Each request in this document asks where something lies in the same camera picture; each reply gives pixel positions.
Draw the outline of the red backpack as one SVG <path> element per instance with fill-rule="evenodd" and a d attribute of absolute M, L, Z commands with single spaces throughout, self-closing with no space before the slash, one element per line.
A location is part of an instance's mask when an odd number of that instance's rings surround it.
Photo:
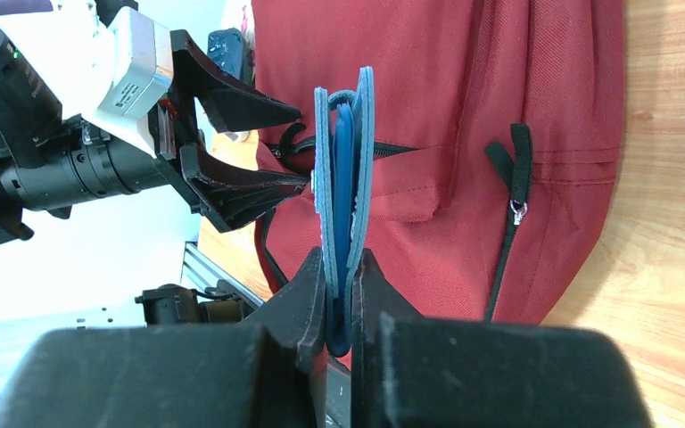
<path fill-rule="evenodd" d="M 256 86 L 300 110 L 263 169 L 308 177 L 314 90 L 374 71 L 366 246 L 419 312 L 538 324 L 595 246 L 623 144 L 620 1 L 255 1 Z"/>

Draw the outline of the blue snap wallet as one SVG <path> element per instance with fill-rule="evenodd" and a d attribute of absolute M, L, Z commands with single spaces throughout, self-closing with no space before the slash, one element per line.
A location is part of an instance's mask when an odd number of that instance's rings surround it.
<path fill-rule="evenodd" d="M 320 220 L 326 284 L 326 347 L 351 350 L 352 292 L 371 211 L 375 145 L 374 70 L 363 67 L 353 90 L 314 91 L 315 165 L 311 191 Z"/>

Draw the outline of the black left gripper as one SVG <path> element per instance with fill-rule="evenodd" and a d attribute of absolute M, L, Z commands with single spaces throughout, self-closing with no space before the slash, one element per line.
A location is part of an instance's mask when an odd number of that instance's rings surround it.
<path fill-rule="evenodd" d="M 184 29 L 170 32 L 174 76 L 169 98 L 180 116 L 198 101 L 218 132 L 271 128 L 300 111 L 222 70 Z M 0 29 L 0 245 L 34 232 L 24 210 L 66 219 L 80 203 L 169 185 L 197 199 L 177 161 L 152 157 L 62 106 Z"/>

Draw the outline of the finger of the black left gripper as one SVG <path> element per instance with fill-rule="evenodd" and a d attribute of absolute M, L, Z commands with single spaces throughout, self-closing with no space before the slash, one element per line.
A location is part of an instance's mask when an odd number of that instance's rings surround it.
<path fill-rule="evenodd" d="M 200 145 L 180 148 L 185 182 L 198 197 L 200 212 L 220 232 L 249 225 L 277 205 L 302 193 L 306 177 L 241 169 L 208 154 Z"/>

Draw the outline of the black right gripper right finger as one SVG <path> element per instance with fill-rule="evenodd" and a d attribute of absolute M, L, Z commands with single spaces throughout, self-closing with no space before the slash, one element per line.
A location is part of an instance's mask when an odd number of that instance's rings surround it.
<path fill-rule="evenodd" d="M 354 427 L 649 427 L 606 335 L 424 317 L 364 251 L 351 286 Z"/>

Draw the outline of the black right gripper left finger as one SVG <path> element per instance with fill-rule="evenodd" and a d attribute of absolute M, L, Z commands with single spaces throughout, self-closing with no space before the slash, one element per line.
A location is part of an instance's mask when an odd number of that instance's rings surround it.
<path fill-rule="evenodd" d="M 320 249 L 236 324 L 64 329 L 29 349 L 0 427 L 322 427 Z"/>

